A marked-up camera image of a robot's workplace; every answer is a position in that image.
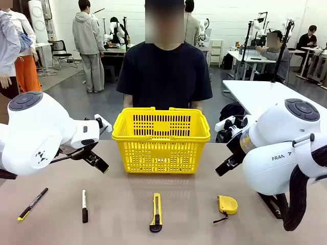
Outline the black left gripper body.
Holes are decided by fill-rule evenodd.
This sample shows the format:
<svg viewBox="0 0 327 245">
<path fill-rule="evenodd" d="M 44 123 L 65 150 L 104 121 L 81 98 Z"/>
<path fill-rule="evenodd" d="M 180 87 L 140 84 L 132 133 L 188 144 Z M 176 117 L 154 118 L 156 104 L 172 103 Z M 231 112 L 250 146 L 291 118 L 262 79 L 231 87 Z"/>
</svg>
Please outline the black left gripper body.
<svg viewBox="0 0 327 245">
<path fill-rule="evenodd" d="M 79 149 L 74 149 L 72 147 L 68 147 L 67 145 L 61 145 L 58 153 L 64 154 L 66 156 L 71 156 L 73 160 L 96 160 L 96 154 L 92 151 L 93 148 L 98 144 L 98 142 L 94 142 L 88 145 L 85 145 Z"/>
</svg>

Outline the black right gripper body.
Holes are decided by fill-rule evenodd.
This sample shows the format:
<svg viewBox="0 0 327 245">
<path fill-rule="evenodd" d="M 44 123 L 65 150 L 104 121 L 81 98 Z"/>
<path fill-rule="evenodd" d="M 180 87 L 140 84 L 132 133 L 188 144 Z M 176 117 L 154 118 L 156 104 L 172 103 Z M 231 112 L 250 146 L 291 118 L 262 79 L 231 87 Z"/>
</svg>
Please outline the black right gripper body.
<svg viewBox="0 0 327 245">
<path fill-rule="evenodd" d="M 227 143 L 228 149 L 232 152 L 232 160 L 243 160 L 246 156 L 246 154 L 241 148 L 241 136 L 242 133 L 238 133 Z"/>
</svg>

